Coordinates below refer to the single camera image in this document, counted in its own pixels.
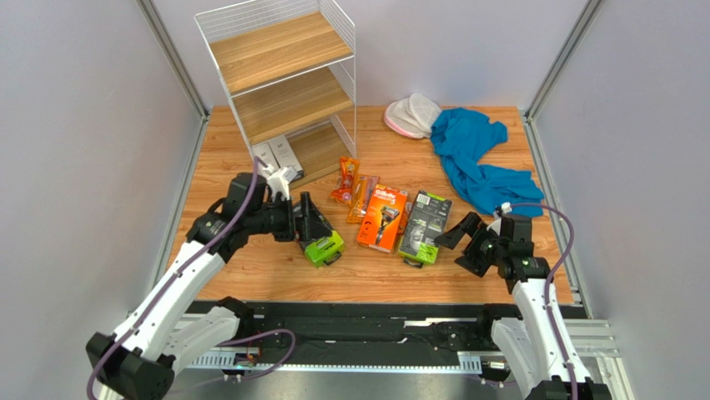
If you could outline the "black green razor box small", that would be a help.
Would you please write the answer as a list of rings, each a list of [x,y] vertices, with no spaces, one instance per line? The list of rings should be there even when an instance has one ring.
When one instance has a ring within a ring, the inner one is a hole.
[[[320,268],[330,266],[335,263],[345,250],[345,243],[341,235],[334,229],[333,225],[322,214],[325,223],[332,228],[332,235],[318,240],[302,242],[297,244],[301,248],[304,257],[315,267]]]

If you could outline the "black green razor box large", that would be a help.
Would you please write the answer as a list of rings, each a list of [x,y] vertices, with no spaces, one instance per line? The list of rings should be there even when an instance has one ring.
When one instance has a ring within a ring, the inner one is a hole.
[[[453,201],[420,190],[414,199],[397,254],[404,264],[423,268],[435,263],[438,245],[435,239],[445,232]]]

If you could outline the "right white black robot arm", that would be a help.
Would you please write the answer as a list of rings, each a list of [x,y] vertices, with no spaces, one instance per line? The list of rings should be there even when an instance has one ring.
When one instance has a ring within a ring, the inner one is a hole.
[[[500,212],[486,224],[470,212],[435,238],[454,249],[471,238],[457,265],[483,277],[497,268],[516,304],[513,310],[487,307],[479,325],[502,352],[525,399],[609,399],[611,390],[595,382],[573,345],[558,305],[554,272],[534,254],[530,217]]]

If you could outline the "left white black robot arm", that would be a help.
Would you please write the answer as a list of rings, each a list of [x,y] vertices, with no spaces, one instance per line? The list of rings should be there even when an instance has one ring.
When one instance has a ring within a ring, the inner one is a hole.
[[[250,237],[304,243],[332,232],[308,192],[293,202],[287,180],[238,174],[226,196],[194,220],[176,260],[142,303],[111,333],[89,339],[87,397],[93,399],[94,385],[101,383],[126,399],[163,399],[175,377],[211,348],[262,339],[254,330],[253,309],[233,297],[217,301],[186,327],[176,326]]]

